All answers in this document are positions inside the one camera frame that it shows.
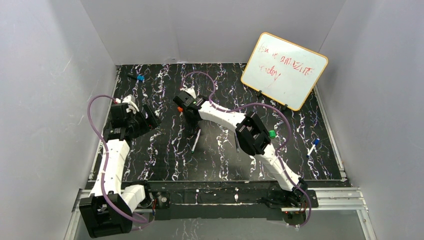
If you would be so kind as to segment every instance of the white wall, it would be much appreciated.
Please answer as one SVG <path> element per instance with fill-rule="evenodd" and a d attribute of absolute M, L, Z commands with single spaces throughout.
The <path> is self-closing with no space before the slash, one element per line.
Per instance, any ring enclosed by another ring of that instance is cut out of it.
<path fill-rule="evenodd" d="M 116 68 L 79 0 L 0 0 L 0 52 L 1 238 L 63 239 Z"/>
<path fill-rule="evenodd" d="M 81 0 L 116 65 L 247 62 L 261 33 L 318 51 L 346 0 Z"/>
<path fill-rule="evenodd" d="M 318 87 L 376 236 L 423 239 L 424 2 L 347 0 Z"/>

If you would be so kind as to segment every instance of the marble surface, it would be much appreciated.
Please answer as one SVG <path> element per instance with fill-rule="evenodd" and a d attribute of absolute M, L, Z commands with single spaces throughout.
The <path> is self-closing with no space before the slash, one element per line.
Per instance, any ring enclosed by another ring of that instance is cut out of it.
<path fill-rule="evenodd" d="M 244 86 L 240 78 L 244 63 L 214 64 L 154 64 L 123 65 L 118 70 L 115 98 L 133 94 L 140 107 L 148 104 L 161 119 L 155 130 L 135 139 L 124 166 L 123 181 L 234 181 L 272 180 L 273 176 L 263 164 L 244 152 L 236 152 L 235 137 L 226 128 L 214 122 L 200 121 L 201 134 L 191 153 L 196 136 L 188 126 L 177 105 L 172 101 L 179 92 L 181 79 L 193 71 L 208 73 L 216 81 L 213 97 L 217 104 L 233 109 L 251 102 L 265 103 L 282 109 L 267 97 L 257 97 L 254 90 Z M 127 77 L 137 72 L 145 77 L 139 82 Z M 208 96 L 212 83 L 201 74 L 187 77 L 185 86 L 194 86 L 197 95 Z M 256 111 L 268 130 L 274 129 L 277 137 L 274 146 L 287 138 L 288 131 L 279 116 L 264 107 L 244 110 Z M 341 179 L 339 167 L 327 134 L 326 126 L 314 92 L 299 111 L 286 109 L 283 114 L 292 128 L 289 143 L 280 151 L 287 165 L 307 180 Z M 307 158 L 312 142 L 320 139 L 315 152 Z M 94 169 L 97 176 L 101 162 L 99 154 Z"/>

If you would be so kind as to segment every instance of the yellow whiteboard frame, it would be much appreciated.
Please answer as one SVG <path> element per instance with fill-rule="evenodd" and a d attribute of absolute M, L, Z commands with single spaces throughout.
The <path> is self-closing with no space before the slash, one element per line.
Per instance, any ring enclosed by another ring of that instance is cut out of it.
<path fill-rule="evenodd" d="M 299 111 L 299 110 L 302 108 L 302 106 L 305 104 L 306 99 L 307 99 L 307 98 L 309 97 L 309 95 L 311 94 L 312 89 L 315 87 L 315 85 L 317 85 L 318 79 L 320 79 L 321 74 L 323 74 L 324 70 L 326 69 L 327 65 L 329 64 L 329 59 L 328 59 L 326 56 L 324 56 L 324 55 L 322 55 L 322 54 L 319 54 L 318 52 L 315 52 L 315 51 L 309 50 L 309 49 L 307 49 L 307 48 L 305 48 L 305 47 L 303 47 L 303 46 L 299 46 L 299 45 L 297 45 L 296 43 L 293 43 L 293 42 L 291 42 L 291 41 L 287 41 L 287 40 L 285 40 L 285 39 L 282 39 L 281 37 L 278 37 L 278 36 L 276 36 L 276 35 L 273 35 L 273 34 L 271 34 L 271 33 L 269 33 L 269 32 L 263 32 L 263 33 L 259 36 L 259 39 L 257 40 L 256 45 L 254 46 L 254 49 L 253 49 L 253 51 L 252 51 L 252 54 L 250 55 L 249 61 L 247 62 L 246 67 L 244 68 L 243 74 L 241 75 L 241 83 L 243 83 L 244 85 L 248 86 L 249 88 L 251 88 L 251 89 L 255 90 L 256 92 L 259 92 L 260 90 L 258 90 L 258 89 L 256 89 L 256 88 L 254 88 L 254 87 L 250 86 L 249 84 L 246 84 L 246 83 L 243 81 L 243 76 L 245 75 L 245 72 L 247 71 L 247 69 L 248 69 L 248 67 L 249 67 L 249 63 L 250 63 L 250 61 L 251 61 L 251 59 L 252 59 L 252 57 L 253 57 L 253 54 L 255 53 L 256 48 L 258 47 L 259 40 L 261 40 L 261 37 L 262 37 L 262 35 L 264 35 L 264 34 L 268 34 L 268 35 L 270 35 L 270 36 L 272 36 L 272 37 L 274 37 L 274 38 L 277 38 L 277 39 L 283 40 L 284 42 L 287 42 L 287 43 L 289 43 L 289 44 L 293 44 L 293 45 L 295 45 L 295 46 L 298 46 L 299 48 L 302 48 L 302 49 L 304 49 L 304 50 L 306 50 L 306 51 L 309 51 L 309 52 L 311 52 L 311 53 L 313 53 L 313 54 L 316 54 L 316 55 L 318 55 L 318 56 L 324 57 L 324 58 L 327 60 L 327 63 L 326 63 L 326 64 L 325 64 L 325 66 L 322 68 L 322 71 L 319 73 L 318 77 L 316 78 L 316 81 L 313 83 L 312 87 L 310 88 L 310 90 L 309 90 L 308 94 L 306 95 L 306 97 L 305 97 L 305 99 L 303 100 L 303 102 L 302 102 L 302 104 L 300 105 L 300 107 L 299 107 L 298 109 L 293 109 L 293 108 L 291 108 L 290 106 L 287 106 L 287 108 L 289 108 L 289 109 L 291 109 L 291 110 L 293 110 L 293 111 Z M 276 99 L 274 99 L 274 98 L 272 98 L 272 97 L 268 96 L 267 94 L 265 94 L 265 93 L 263 93 L 263 92 L 262 92 L 262 94 L 263 94 L 263 95 L 265 95 L 265 96 L 267 96 L 268 98 L 270 98 L 270 99 L 272 99 L 272 100 L 276 101 L 277 103 L 279 103 L 279 104 L 281 104 L 281 105 L 283 105 L 283 106 L 284 106 L 284 105 L 286 105 L 285 103 L 283 103 L 283 102 L 281 102 L 281 101 L 278 101 L 278 100 L 276 100 Z"/>

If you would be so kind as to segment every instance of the orange border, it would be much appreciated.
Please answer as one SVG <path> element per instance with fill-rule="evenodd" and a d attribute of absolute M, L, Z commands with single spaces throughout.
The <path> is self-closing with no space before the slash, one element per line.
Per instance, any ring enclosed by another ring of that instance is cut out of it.
<path fill-rule="evenodd" d="M 312 50 L 309 50 L 309 49 L 307 49 L 307 48 L 304 48 L 303 46 L 299 46 L 299 45 L 297 45 L 296 43 L 293 43 L 293 42 L 291 42 L 291 41 L 287 41 L 287 40 L 282 39 L 281 37 L 275 36 L 275 35 L 273 35 L 273 34 L 271 34 L 271 33 L 263 32 L 263 33 L 259 36 L 259 39 L 257 40 L 256 45 L 254 46 L 253 52 L 252 52 L 252 54 L 250 55 L 249 61 L 247 62 L 246 67 L 244 68 L 243 74 L 241 75 L 241 83 L 243 83 L 244 85 L 248 86 L 249 88 L 251 88 L 251 89 L 253 89 L 253 90 L 257 91 L 257 92 L 259 92 L 259 90 L 258 90 L 258 89 L 256 89 L 256 88 L 254 88 L 254 87 L 252 87 L 252 86 L 250 86 L 250 85 L 248 85 L 248 84 L 246 84 L 246 83 L 244 83 L 244 82 L 243 82 L 243 76 L 245 75 L 245 72 L 247 71 L 247 69 L 248 69 L 248 67 L 249 67 L 249 63 L 250 63 L 250 61 L 251 61 L 251 59 L 252 59 L 252 57 L 253 57 L 253 54 L 255 53 L 255 50 L 256 50 L 256 47 L 257 47 L 257 46 L 258 46 L 258 44 L 259 44 L 259 41 L 261 40 L 262 35 L 264 35 L 264 34 L 268 34 L 268 35 L 270 35 L 270 36 L 272 36 L 272 37 L 274 37 L 274 38 L 277 38 L 277 39 L 283 40 L 284 42 L 287 42 L 287 43 L 293 44 L 293 45 L 295 45 L 295 46 L 298 46 L 299 48 L 302 48 L 302 49 L 304 49 L 304 50 L 306 50 L 306 51 L 309 51 L 309 52 L 314 53 L 314 54 L 316 54 L 316 55 L 318 55 L 318 56 L 324 57 L 324 58 L 327 60 L 327 63 L 326 63 L 326 64 L 325 64 L 325 66 L 322 68 L 321 73 L 319 73 L 318 77 L 316 78 L 315 83 L 314 83 L 314 84 L 312 85 L 312 87 L 310 88 L 310 90 L 309 90 L 308 94 L 306 95 L 306 97 L 305 97 L 305 99 L 303 100 L 303 102 L 302 102 L 302 104 L 300 105 L 300 107 L 299 107 L 298 109 L 293 109 L 293 108 L 291 108 L 289 105 L 287 106 L 289 109 L 291 109 L 291 110 L 293 110 L 293 111 L 299 111 L 299 110 L 302 108 L 302 106 L 305 104 L 305 101 L 306 101 L 306 99 L 308 98 L 309 94 L 311 93 L 312 89 L 313 89 L 313 88 L 315 87 L 315 85 L 317 84 L 318 79 L 320 79 L 321 74 L 323 74 L 324 69 L 326 69 L 327 65 L 329 64 L 329 59 L 328 59 L 326 56 L 324 56 L 324 55 L 322 55 L 322 54 L 319 54 L 318 52 L 314 52 L 314 51 L 312 51 Z M 267 96 L 268 98 L 270 98 L 270 99 L 272 99 L 272 100 L 276 101 L 277 103 L 282 104 L 283 106 L 285 105 L 285 103 L 282 103 L 282 102 L 280 102 L 280 101 L 278 101 L 278 100 L 276 100 L 276 99 L 274 99 L 274 98 L 272 98 L 272 97 L 268 96 L 268 95 L 267 95 L 267 94 L 265 94 L 265 93 L 262 93 L 262 94 L 263 94 L 263 95 L 265 95 L 265 96 Z"/>

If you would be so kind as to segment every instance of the white marker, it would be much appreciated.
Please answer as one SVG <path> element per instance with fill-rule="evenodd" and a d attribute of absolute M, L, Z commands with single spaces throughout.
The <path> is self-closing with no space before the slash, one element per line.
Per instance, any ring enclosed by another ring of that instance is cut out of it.
<path fill-rule="evenodd" d="M 200 131 L 201 131 L 201 129 L 199 129 L 199 131 L 197 132 L 196 140 L 194 141 L 193 148 L 191 148 L 191 153 L 192 154 L 195 153 L 195 148 L 196 148 L 196 145 L 198 144 L 198 140 L 199 140 L 199 136 L 200 136 Z"/>
<path fill-rule="evenodd" d="M 309 151 L 307 152 L 306 157 L 309 158 L 309 156 L 311 155 L 312 151 L 315 149 L 315 147 L 317 146 L 317 144 L 320 142 L 320 139 L 317 138 L 315 139 L 315 141 L 313 141 L 313 145 L 312 147 L 309 149 Z"/>

